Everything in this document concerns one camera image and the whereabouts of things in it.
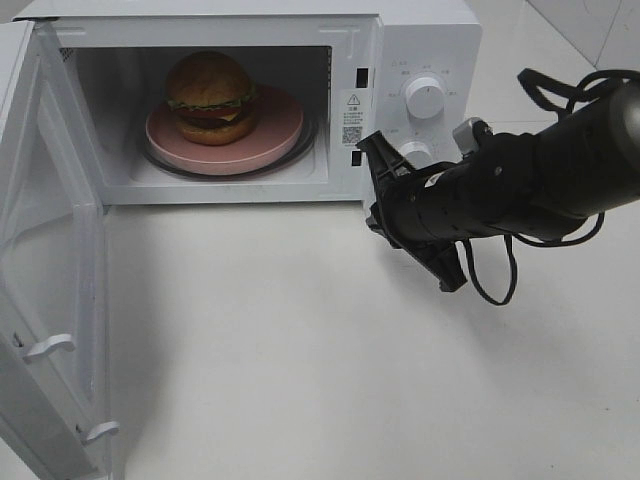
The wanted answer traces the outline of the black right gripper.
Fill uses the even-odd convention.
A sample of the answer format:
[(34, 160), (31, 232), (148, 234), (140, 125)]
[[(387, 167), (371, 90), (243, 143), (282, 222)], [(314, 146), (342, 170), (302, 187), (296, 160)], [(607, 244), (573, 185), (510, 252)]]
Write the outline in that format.
[(404, 250), (441, 291), (466, 282), (453, 242), (505, 233), (505, 168), (438, 162), (415, 168), (380, 130), (361, 139), (374, 188), (368, 227)]

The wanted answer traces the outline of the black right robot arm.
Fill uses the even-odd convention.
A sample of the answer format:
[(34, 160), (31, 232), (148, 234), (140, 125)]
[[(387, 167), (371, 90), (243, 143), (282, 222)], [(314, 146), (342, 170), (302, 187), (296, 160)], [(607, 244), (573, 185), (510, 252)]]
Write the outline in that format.
[(484, 134), (458, 163), (417, 169), (381, 132), (362, 139), (375, 201), (369, 227), (409, 253), (444, 292), (465, 284), (455, 244), (498, 235), (554, 243), (639, 198), (639, 84), (537, 134)]

